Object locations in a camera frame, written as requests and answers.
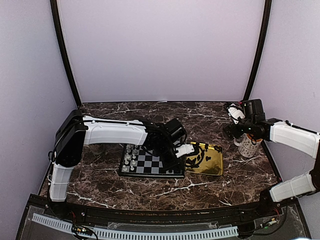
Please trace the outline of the yellow inside cactus mug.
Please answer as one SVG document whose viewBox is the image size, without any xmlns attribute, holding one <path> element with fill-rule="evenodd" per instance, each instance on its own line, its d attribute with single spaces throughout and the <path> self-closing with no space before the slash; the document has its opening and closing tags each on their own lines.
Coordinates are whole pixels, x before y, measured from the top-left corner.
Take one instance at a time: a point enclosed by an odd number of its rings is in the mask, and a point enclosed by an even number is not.
<svg viewBox="0 0 320 240">
<path fill-rule="evenodd" d="M 253 139 L 248 133 L 243 134 L 240 138 L 233 138 L 233 143 L 238 147 L 239 153 L 246 158 L 252 158 L 258 150 L 262 139 Z"/>
</svg>

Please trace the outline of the left black frame post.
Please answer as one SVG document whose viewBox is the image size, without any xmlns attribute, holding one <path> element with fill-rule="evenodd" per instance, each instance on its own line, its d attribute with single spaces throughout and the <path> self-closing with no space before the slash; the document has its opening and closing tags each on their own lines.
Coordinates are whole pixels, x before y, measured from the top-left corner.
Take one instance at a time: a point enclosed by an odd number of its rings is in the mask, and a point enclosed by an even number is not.
<svg viewBox="0 0 320 240">
<path fill-rule="evenodd" d="M 57 39 L 62 63 L 64 66 L 64 70 L 67 76 L 67 80 L 68 80 L 75 104 L 77 107 L 80 107 L 82 105 L 82 101 L 76 86 L 75 78 L 72 73 L 72 68 L 71 68 L 69 56 L 67 53 L 67 48 L 66 48 L 66 44 L 63 36 L 62 24 L 60 20 L 59 9 L 58 9 L 58 1 L 50 0 L 49 2 L 50 2 L 50 8 L 51 8 L 51 14 L 53 19 L 56 39 Z"/>
</svg>

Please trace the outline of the gold metal tray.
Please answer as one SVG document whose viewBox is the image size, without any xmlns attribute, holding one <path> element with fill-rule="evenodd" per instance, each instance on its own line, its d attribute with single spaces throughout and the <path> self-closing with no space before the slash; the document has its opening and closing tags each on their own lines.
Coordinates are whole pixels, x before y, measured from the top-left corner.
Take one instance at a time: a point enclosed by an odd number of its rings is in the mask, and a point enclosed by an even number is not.
<svg viewBox="0 0 320 240">
<path fill-rule="evenodd" d="M 220 145 L 191 142 L 194 152 L 186 155 L 184 169 L 188 173 L 222 176 L 223 148 Z"/>
</svg>

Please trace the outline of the black white chess board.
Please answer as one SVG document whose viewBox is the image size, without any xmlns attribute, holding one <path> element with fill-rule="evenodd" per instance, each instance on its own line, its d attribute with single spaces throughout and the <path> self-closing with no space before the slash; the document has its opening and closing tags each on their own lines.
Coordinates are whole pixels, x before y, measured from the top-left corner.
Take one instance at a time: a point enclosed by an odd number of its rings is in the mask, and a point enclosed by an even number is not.
<svg viewBox="0 0 320 240">
<path fill-rule="evenodd" d="M 144 151 L 141 146 L 125 144 L 119 164 L 118 175 L 122 177 L 183 179 L 185 171 L 181 166 L 165 170 L 158 156 Z"/>
</svg>

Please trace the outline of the black frame post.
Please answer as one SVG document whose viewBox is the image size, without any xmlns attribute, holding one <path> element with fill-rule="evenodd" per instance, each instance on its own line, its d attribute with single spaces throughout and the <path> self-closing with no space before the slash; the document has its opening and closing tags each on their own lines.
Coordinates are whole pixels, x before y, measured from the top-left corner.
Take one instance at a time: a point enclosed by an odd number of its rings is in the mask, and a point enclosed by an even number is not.
<svg viewBox="0 0 320 240">
<path fill-rule="evenodd" d="M 242 98 L 243 101 L 247 101 L 250 99 L 250 96 L 255 84 L 255 80 L 257 78 L 257 74 L 258 74 L 258 70 L 259 70 L 259 66 L 260 66 L 260 62 L 261 62 L 261 58 L 262 58 L 263 50 L 265 46 L 265 41 L 267 37 L 271 9 L 272 9 L 272 0 L 265 0 L 256 51 L 255 51 L 250 75 L 248 78 L 248 82 L 246 85 L 246 89 Z"/>
<path fill-rule="evenodd" d="M 72 68 L 71 68 L 69 56 L 67 53 L 67 48 L 66 48 L 66 44 L 63 36 L 62 24 L 60 20 L 59 9 L 58 9 L 58 1 L 50 0 L 49 2 L 50 2 L 50 8 L 51 8 L 51 14 L 53 19 L 56 39 L 57 39 L 62 63 L 64 66 L 64 70 L 67 76 L 67 80 L 68 80 L 75 104 L 77 107 L 80 107 L 82 105 L 82 101 L 76 86 L 75 78 L 72 73 Z"/>
</svg>

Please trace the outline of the tall cactus print mug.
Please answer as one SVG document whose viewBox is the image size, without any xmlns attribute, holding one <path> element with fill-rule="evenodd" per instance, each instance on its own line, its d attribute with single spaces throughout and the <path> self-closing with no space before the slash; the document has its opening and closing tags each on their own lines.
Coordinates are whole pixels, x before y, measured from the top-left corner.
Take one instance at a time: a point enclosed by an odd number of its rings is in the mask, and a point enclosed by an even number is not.
<svg viewBox="0 0 320 240">
<path fill-rule="evenodd" d="M 90 144 L 88 147 L 94 155 L 101 155 L 105 151 L 105 146 L 102 143 Z"/>
</svg>

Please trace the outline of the right black frame post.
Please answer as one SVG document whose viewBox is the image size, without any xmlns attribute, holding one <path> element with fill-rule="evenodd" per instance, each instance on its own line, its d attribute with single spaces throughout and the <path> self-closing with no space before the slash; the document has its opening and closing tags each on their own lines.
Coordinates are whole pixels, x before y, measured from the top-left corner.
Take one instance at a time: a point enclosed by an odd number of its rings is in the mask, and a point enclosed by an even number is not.
<svg viewBox="0 0 320 240">
<path fill-rule="evenodd" d="M 243 101 L 247 101 L 250 99 L 250 96 L 255 84 L 255 80 L 257 78 L 257 74 L 258 74 L 258 70 L 259 70 L 259 66 L 260 66 L 260 62 L 261 62 L 261 58 L 262 58 L 263 50 L 265 46 L 265 41 L 267 37 L 271 9 L 272 9 L 272 0 L 265 0 L 256 51 L 255 51 L 250 75 L 248 78 L 248 82 L 246 85 L 246 89 L 242 98 Z"/>
</svg>

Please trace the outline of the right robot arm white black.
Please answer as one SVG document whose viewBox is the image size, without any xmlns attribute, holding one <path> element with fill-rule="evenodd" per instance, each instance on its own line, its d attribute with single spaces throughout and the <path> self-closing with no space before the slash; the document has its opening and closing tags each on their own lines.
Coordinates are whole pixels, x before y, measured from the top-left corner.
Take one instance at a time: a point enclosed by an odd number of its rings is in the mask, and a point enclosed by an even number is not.
<svg viewBox="0 0 320 240">
<path fill-rule="evenodd" d="M 223 131 L 231 139 L 249 137 L 256 145 L 258 140 L 269 143 L 274 157 L 282 162 L 276 166 L 281 171 L 285 167 L 299 167 L 298 159 L 314 160 L 308 170 L 292 170 L 281 182 L 263 190 L 260 202 L 255 205 L 255 213 L 266 217 L 275 208 L 275 203 L 284 200 L 316 194 L 320 191 L 320 133 L 309 130 L 288 120 L 266 118 L 260 99 L 226 103 L 225 110 L 232 122 Z"/>
</svg>

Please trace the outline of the black front rail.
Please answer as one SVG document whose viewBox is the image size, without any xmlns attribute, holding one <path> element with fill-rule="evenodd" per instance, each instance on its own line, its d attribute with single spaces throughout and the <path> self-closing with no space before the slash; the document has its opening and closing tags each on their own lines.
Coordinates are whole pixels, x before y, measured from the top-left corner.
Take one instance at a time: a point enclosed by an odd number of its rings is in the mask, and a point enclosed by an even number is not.
<svg viewBox="0 0 320 240">
<path fill-rule="evenodd" d="M 152 224 L 191 223 L 206 220 L 221 220 L 223 223 L 244 223 L 260 217 L 254 210 L 241 209 L 240 206 L 180 211 L 121 210 L 74 203 L 68 203 L 67 206 L 74 211 L 78 220 L 93 223 L 102 223 L 103 221 L 113 220 L 119 222 Z"/>
</svg>

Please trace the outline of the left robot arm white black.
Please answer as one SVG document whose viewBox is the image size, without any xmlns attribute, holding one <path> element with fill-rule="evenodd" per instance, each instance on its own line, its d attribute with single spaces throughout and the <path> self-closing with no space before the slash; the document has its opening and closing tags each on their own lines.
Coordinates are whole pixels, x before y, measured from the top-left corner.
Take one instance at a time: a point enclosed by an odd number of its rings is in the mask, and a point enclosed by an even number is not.
<svg viewBox="0 0 320 240">
<path fill-rule="evenodd" d="M 113 120 L 83 115 L 73 110 L 55 135 L 48 159 L 53 165 L 48 197 L 51 210 L 60 218 L 71 213 L 65 203 L 67 188 L 75 166 L 82 159 L 85 145 L 130 144 L 156 153 L 166 170 L 180 164 L 180 157 L 194 152 L 192 144 L 178 143 L 187 132 L 176 119 L 167 123 L 150 120 Z"/>
</svg>

